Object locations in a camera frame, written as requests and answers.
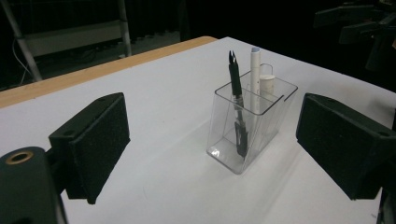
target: plastic container compartment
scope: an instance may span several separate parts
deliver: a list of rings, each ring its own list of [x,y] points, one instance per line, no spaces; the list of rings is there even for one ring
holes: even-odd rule
[[[234,103],[231,82],[215,90],[206,152],[237,175],[244,173],[276,136],[298,89],[277,77],[272,81],[274,87],[258,95],[250,91],[250,72],[242,75],[244,107]],[[237,144],[241,129],[235,109],[241,110],[246,124],[242,132],[247,136],[245,144]]]

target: pen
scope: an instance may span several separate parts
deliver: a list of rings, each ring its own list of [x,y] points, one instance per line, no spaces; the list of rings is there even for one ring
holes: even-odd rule
[[[257,115],[260,113],[260,64],[261,51],[258,47],[251,48],[250,52],[250,109],[255,114],[251,124],[250,133],[255,132],[257,126]]]
[[[246,123],[244,122],[242,115],[242,109],[244,108],[244,99],[242,97],[239,66],[233,50],[230,50],[228,58],[230,62],[228,68],[230,70],[231,86],[233,89],[233,108],[235,110],[236,117],[236,122],[234,123],[236,133],[236,151],[240,156],[245,158],[248,153],[248,133]]]

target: white table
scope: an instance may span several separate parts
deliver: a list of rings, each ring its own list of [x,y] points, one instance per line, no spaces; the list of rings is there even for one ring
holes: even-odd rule
[[[77,223],[375,224],[375,200],[350,201],[297,143],[306,92],[338,100],[391,126],[395,93],[262,50],[262,62],[296,86],[280,133],[242,175],[206,155],[214,90],[230,81],[228,52],[241,74],[251,45],[222,38],[150,63],[0,109],[0,156],[50,148],[48,136],[93,100],[122,91],[131,142],[95,205],[62,194]]]

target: dark floor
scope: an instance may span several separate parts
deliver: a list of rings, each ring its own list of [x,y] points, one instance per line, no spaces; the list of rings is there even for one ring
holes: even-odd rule
[[[165,32],[156,35],[146,35],[138,38],[132,43],[132,55],[158,49],[180,42],[178,31]],[[101,63],[108,63],[123,57],[124,46],[121,40],[110,41],[95,46],[88,46],[81,49],[73,49],[65,52],[54,53],[35,58],[40,75],[43,79],[57,77],[80,69],[95,66]],[[31,75],[26,72],[23,66],[21,71],[16,72],[11,77],[2,79],[0,91],[9,90],[33,82]]]

